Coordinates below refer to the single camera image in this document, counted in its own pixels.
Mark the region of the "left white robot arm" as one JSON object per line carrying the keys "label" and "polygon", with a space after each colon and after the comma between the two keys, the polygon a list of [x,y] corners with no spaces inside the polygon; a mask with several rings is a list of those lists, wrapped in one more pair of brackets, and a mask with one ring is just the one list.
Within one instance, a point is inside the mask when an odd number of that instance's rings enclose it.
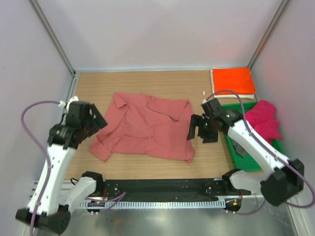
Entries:
{"label": "left white robot arm", "polygon": [[46,160],[35,192],[25,208],[17,210],[16,220],[34,228],[62,234],[71,214],[88,196],[104,192],[102,174],[86,171],[63,196],[63,180],[78,146],[107,125],[95,104],[80,101],[77,96],[60,101],[62,120],[49,131],[48,147],[40,146]]}

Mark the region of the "salmon pink t shirt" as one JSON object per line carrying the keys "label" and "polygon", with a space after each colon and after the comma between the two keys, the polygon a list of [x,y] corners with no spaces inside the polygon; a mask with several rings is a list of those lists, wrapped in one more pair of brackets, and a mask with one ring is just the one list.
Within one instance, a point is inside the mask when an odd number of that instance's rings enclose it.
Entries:
{"label": "salmon pink t shirt", "polygon": [[108,124],[96,133],[89,151],[101,161],[123,153],[191,163],[195,150],[187,136],[192,114],[187,99],[116,92],[104,116]]}

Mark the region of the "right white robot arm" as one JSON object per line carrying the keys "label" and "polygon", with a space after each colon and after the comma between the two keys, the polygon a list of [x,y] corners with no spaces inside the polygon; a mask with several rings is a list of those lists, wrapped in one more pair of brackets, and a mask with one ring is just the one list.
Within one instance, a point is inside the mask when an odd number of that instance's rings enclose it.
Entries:
{"label": "right white robot arm", "polygon": [[303,190],[303,163],[290,160],[265,141],[248,123],[244,111],[226,110],[217,99],[204,101],[201,107],[203,114],[191,115],[187,139],[199,136],[204,143],[216,142],[221,132],[244,148],[263,171],[259,175],[240,169],[225,173],[221,187],[226,194],[247,190],[279,206]]}

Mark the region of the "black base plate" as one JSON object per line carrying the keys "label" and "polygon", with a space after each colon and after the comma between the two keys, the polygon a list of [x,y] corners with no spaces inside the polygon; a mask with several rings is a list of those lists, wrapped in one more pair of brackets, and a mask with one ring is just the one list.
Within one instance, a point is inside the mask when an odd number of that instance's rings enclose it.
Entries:
{"label": "black base plate", "polygon": [[124,202],[213,202],[219,196],[245,195],[222,179],[129,179],[105,180],[101,191],[91,197],[108,199],[125,193]]}

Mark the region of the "green plastic bin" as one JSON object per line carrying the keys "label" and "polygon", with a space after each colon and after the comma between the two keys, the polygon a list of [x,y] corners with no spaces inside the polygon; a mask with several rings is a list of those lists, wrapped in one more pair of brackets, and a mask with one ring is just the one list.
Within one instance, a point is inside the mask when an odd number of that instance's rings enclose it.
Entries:
{"label": "green plastic bin", "polygon": [[[257,102],[245,102],[243,104],[245,112],[248,112],[249,110],[251,110],[256,104],[257,104]],[[246,171],[246,172],[255,172],[255,171],[261,170],[261,168],[257,164],[257,162],[249,154],[247,154],[247,156],[245,158],[242,158],[240,155],[238,155],[234,151],[234,148],[233,148],[232,143],[231,143],[231,139],[228,136],[225,136],[224,138],[227,142],[227,146],[228,146],[229,152],[231,154],[232,163],[233,163],[235,168],[241,169],[241,170]],[[280,139],[273,139],[272,143],[270,145],[272,147],[274,147],[277,151],[279,151],[281,153],[284,152],[283,148],[280,144]]]}

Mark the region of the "magenta t shirt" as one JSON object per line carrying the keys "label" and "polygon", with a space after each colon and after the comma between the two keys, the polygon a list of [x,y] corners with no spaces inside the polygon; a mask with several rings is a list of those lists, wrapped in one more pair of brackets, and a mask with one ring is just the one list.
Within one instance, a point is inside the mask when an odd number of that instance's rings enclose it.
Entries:
{"label": "magenta t shirt", "polygon": [[278,131],[280,123],[275,118],[276,107],[266,100],[260,100],[248,112],[246,119],[254,130],[269,144],[273,139],[282,139]]}

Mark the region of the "grey t shirt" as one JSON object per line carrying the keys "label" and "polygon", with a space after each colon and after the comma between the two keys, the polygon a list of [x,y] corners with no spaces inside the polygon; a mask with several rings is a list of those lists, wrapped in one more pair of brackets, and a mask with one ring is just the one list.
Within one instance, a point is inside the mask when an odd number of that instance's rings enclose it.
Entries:
{"label": "grey t shirt", "polygon": [[245,158],[247,156],[247,151],[235,140],[231,139],[232,146],[234,148],[234,151],[240,155],[242,158]]}

